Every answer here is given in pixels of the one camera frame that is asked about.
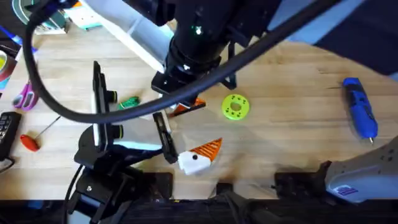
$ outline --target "metal rod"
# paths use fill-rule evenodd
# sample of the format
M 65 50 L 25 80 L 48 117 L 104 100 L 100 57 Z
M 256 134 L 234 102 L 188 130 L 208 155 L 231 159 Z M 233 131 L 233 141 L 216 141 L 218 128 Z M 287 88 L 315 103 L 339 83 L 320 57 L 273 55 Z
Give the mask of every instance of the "metal rod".
M 51 127 L 56 121 L 58 121 L 60 118 L 61 118 L 61 116 L 58 116 L 58 118 L 56 118 L 53 122 L 51 122 L 51 124 L 49 124 L 41 133 L 39 133 L 39 134 L 36 136 L 35 140 L 36 140 L 41 134 L 43 134 L 49 127 Z

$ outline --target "sticker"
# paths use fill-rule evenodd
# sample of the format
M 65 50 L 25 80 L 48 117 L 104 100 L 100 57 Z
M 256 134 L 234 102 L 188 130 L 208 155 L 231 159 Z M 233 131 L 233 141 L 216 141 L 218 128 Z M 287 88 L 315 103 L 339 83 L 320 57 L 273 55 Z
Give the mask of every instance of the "sticker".
M 334 188 L 333 191 L 342 196 L 347 196 L 349 194 L 358 192 L 358 190 L 356 190 L 355 188 L 350 187 L 348 185 L 341 185 L 339 187 Z

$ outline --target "gray device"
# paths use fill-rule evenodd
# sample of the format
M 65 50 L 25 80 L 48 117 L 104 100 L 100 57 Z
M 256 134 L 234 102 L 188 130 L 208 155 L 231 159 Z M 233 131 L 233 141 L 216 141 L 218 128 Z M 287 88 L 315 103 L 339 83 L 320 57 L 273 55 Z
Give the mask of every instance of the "gray device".
M 346 161 L 333 161 L 325 178 L 326 191 L 352 203 L 398 198 L 398 137 Z

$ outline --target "screwdriver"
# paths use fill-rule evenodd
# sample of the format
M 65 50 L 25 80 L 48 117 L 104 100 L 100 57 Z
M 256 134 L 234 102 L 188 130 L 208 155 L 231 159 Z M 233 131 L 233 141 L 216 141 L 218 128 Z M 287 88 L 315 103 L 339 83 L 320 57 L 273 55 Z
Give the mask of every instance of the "screwdriver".
M 373 144 L 378 126 L 361 82 L 358 78 L 345 78 L 343 87 L 356 131 L 363 139 L 369 139 Z
M 58 118 L 56 118 L 53 122 L 51 122 L 51 124 L 49 124 L 41 133 L 39 133 L 36 138 L 31 138 L 30 136 L 23 134 L 19 137 L 19 139 L 21 140 L 21 143 L 30 151 L 32 152 L 37 152 L 40 147 L 39 145 L 37 145 L 36 140 L 39 138 L 39 136 L 41 134 L 43 134 L 46 130 L 48 130 L 49 127 L 51 127 L 56 121 L 58 121 L 61 118 L 61 116 L 59 116 Z

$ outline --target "orange handle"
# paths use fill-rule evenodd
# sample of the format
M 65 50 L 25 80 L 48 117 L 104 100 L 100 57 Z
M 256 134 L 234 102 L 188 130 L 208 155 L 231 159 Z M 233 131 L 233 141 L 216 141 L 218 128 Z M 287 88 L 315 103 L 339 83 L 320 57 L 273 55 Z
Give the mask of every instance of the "orange handle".
M 36 141 L 26 134 L 21 135 L 19 139 L 21 143 L 32 152 L 37 152 L 40 149 Z

